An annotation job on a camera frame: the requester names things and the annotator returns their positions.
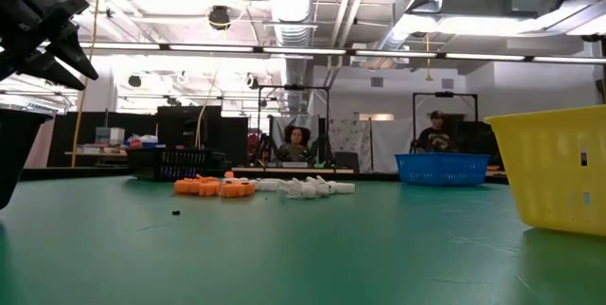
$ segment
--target window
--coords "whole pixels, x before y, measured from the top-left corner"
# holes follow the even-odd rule
[[[392,114],[360,114],[360,120],[368,120],[372,119],[373,121],[385,121],[385,120],[393,120],[394,115]]]

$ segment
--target orange plastic pieces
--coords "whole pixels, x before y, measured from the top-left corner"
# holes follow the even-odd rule
[[[244,197],[255,193],[255,185],[246,181],[220,183],[216,177],[196,175],[196,178],[175,182],[174,192],[178,195]]]

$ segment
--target man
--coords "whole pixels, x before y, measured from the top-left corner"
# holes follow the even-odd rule
[[[451,135],[443,129],[444,114],[434,111],[430,115],[432,127],[423,130],[417,140],[417,153],[448,152],[452,150],[453,143]]]

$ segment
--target person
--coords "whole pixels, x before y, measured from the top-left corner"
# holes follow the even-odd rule
[[[423,130],[417,140],[417,153],[449,152],[453,150],[453,138],[444,130],[444,114],[434,111],[430,115],[432,126]]]
[[[308,161],[307,143],[311,136],[312,132],[309,129],[287,126],[284,129],[284,144],[278,149],[278,159],[282,162]]]

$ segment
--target woman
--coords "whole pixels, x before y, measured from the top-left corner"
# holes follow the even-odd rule
[[[278,150],[277,157],[282,162],[308,161],[307,143],[312,132],[306,128],[287,126],[284,129],[284,144]]]

